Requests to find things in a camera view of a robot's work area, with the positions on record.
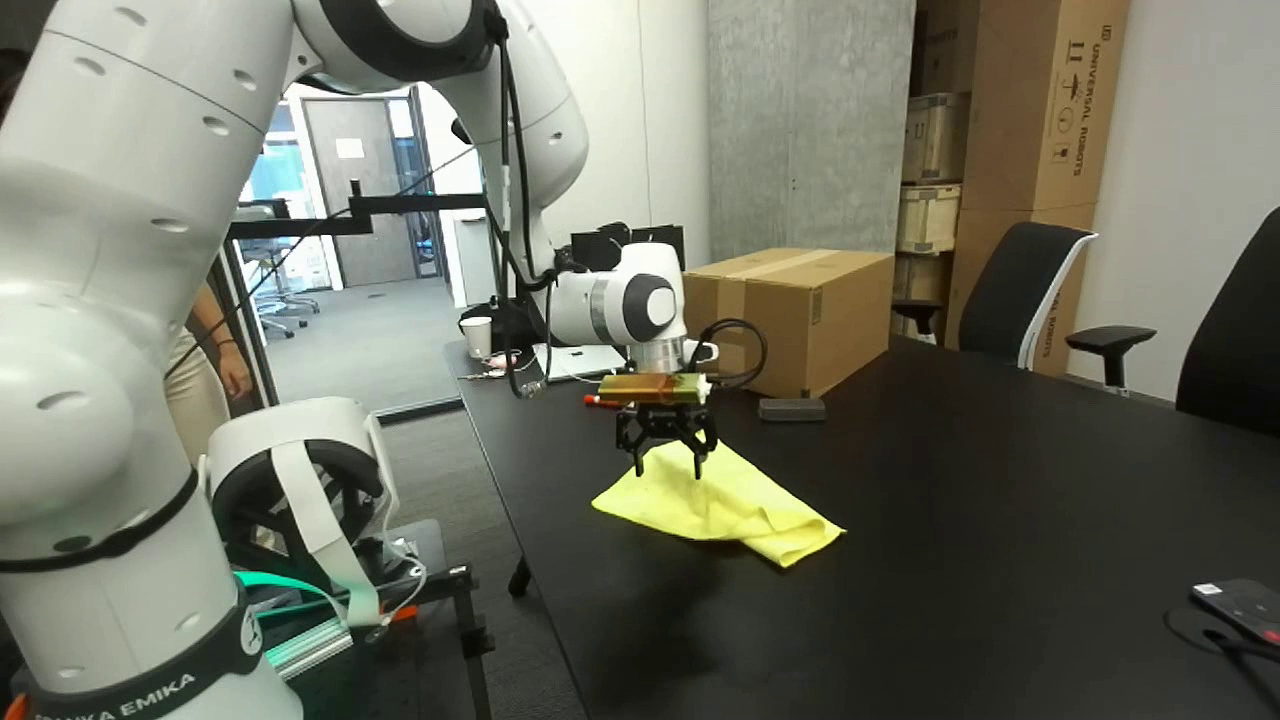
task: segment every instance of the wall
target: wall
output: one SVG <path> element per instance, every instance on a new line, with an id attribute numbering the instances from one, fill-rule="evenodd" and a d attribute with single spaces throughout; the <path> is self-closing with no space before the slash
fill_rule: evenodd
<path id="1" fill-rule="evenodd" d="M 1081 326 L 1158 336 L 1126 388 L 1173 399 L 1179 361 L 1250 227 L 1280 205 L 1277 0 L 1132 0 Z"/>
<path id="2" fill-rule="evenodd" d="M 711 257 L 891 249 L 917 0 L 709 0 Z"/>
<path id="3" fill-rule="evenodd" d="M 709 116 L 699 0 L 525 0 L 583 108 L 590 158 L 549 237 L 622 223 L 685 223 L 687 261 L 709 257 Z M 431 159 L 453 159 L 453 111 L 429 100 Z M 479 185 L 470 159 L 437 177 L 437 193 Z"/>

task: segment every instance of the office chair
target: office chair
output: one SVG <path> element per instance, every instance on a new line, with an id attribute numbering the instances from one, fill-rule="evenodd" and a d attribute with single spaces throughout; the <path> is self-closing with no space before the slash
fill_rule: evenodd
<path id="1" fill-rule="evenodd" d="M 1174 407 L 1280 436 L 1280 208 L 1256 227 L 1187 347 Z"/>
<path id="2" fill-rule="evenodd" d="M 1090 242 L 1064 223 L 1013 223 L 962 304 L 959 352 L 1031 369 L 1053 304 Z"/>

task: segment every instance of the black table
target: black table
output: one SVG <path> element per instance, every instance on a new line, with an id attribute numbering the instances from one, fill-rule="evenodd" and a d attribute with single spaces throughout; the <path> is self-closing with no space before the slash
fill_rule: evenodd
<path id="1" fill-rule="evenodd" d="M 721 407 L 847 529 L 772 573 L 590 514 L 627 459 L 581 394 L 465 399 L 590 716 L 1280 716 L 1277 664 L 1173 634 L 1191 582 L 1280 582 L 1280 441 L 897 344 L 822 424 Z"/>

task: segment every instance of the white wall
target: white wall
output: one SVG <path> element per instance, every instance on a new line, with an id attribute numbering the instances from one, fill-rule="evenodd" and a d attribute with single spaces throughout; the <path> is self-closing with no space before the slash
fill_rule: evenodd
<path id="1" fill-rule="evenodd" d="M 583 108 L 590 158 L 543 212 L 555 242 L 622 222 L 685 223 L 687 261 L 709 242 L 705 0 L 525 0 Z M 431 159 L 461 143 L 453 111 L 429 103 Z M 437 177 L 437 193 L 479 185 L 476 166 Z"/>
<path id="2" fill-rule="evenodd" d="M 1280 5 L 1132 0 L 1117 129 L 1081 326 L 1158 336 L 1126 352 L 1126 388 L 1173 399 L 1204 308 L 1280 205 Z"/>

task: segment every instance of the table surface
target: table surface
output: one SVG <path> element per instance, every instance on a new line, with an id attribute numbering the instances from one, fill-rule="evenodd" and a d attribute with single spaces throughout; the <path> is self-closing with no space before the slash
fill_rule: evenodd
<path id="1" fill-rule="evenodd" d="M 590 716 L 1280 716 L 1277 664 L 1174 634 L 1191 582 L 1280 582 L 1273 436 L 897 344 L 822 424 L 725 399 L 725 441 L 847 529 L 772 573 L 590 514 L 627 459 L 581 394 L 465 399 Z"/>

